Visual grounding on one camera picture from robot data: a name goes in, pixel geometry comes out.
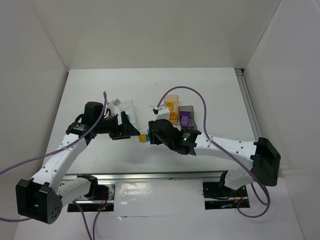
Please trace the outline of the yellow square lego brick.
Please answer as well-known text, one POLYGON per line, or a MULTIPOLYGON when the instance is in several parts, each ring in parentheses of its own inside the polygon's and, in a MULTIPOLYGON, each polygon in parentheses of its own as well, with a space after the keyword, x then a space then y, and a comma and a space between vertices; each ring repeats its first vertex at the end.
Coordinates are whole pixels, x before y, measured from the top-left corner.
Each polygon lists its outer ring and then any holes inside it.
POLYGON ((139 142, 140 143, 145 143, 148 141, 147 135, 146 134, 141 134, 138 136, 139 142))

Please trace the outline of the yellow lego piece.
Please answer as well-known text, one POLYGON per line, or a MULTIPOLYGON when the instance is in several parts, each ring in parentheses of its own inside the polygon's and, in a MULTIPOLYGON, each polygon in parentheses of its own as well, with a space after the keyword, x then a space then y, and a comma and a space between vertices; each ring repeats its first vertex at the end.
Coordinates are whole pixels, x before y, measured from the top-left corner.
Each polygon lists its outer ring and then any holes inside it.
POLYGON ((168 101, 166 103, 166 107, 169 109, 169 111, 171 112, 173 109, 174 103, 172 101, 168 101))

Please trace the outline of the teal lego brick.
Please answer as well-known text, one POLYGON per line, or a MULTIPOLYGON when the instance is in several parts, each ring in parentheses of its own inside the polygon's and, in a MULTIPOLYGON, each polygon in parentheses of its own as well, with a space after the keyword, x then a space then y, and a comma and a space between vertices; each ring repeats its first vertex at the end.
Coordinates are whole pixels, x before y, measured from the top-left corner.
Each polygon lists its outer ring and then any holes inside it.
POLYGON ((150 142, 149 129, 147 129, 147 131, 146 131, 146 141, 150 142))

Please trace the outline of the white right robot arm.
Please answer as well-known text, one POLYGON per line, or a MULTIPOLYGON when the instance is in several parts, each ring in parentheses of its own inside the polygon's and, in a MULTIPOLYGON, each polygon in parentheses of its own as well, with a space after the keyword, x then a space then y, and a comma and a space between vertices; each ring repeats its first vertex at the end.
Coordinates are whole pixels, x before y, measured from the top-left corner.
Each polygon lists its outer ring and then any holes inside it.
POLYGON ((281 155, 264 137, 257 141, 239 141, 192 129, 174 127, 169 120, 157 119, 148 123, 152 145, 165 145, 180 155, 210 156, 231 160, 239 168, 228 170, 220 177, 220 184, 232 189, 252 183, 275 187, 278 183, 281 155))

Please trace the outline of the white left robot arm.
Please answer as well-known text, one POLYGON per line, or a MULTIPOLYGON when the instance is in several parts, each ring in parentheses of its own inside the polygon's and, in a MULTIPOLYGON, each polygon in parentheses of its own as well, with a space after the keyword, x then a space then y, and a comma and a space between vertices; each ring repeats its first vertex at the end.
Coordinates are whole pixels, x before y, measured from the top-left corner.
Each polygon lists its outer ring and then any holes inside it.
POLYGON ((132 125, 125 111, 119 110, 119 100, 111 103, 89 101, 84 112, 66 130, 53 156, 30 179, 21 179, 16 187, 19 215, 52 224, 61 209, 79 197, 89 200, 98 197, 103 187, 92 175, 81 173, 69 183, 62 180, 90 142, 99 134, 112 140, 129 139, 140 132, 132 125))

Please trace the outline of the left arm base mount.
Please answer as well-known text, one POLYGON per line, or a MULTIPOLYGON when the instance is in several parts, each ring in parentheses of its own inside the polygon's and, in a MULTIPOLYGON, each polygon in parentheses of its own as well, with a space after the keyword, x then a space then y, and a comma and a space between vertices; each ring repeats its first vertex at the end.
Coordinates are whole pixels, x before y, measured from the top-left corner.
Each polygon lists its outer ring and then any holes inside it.
POLYGON ((84 213, 113 212, 116 185, 114 183, 105 183, 95 193, 94 197, 78 197, 75 202, 79 204, 84 213))

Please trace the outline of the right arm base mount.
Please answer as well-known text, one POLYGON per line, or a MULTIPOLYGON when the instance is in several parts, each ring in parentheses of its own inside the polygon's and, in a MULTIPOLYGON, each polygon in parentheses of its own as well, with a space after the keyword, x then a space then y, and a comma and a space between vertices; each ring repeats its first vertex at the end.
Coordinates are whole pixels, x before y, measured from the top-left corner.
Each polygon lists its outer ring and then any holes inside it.
POLYGON ((205 210, 228 210, 250 208, 245 186, 233 190, 220 182, 223 172, 205 172, 202 176, 202 195, 205 210))

